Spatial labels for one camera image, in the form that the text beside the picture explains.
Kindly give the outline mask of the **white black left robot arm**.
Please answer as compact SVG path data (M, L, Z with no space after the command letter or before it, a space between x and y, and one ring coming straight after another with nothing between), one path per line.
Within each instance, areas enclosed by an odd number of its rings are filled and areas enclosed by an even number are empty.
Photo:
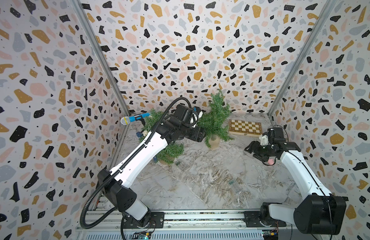
M145 226L150 209L130 188L147 164L170 144L189 139L201 142L206 131L197 125L203 115L199 107L177 105L174 113L164 113L153 125L146 138L123 161L98 174L100 192L121 213L126 213Z

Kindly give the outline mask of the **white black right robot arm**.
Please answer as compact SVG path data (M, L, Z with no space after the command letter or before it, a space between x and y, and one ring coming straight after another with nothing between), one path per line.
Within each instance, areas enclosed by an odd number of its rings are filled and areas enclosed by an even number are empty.
M301 149L290 142L281 126L273 126L245 152L271 167L280 161L289 171L302 195L297 207L263 203L259 220L264 226L284 222L303 234L335 236L340 233L346 211L344 198L334 196L309 167Z

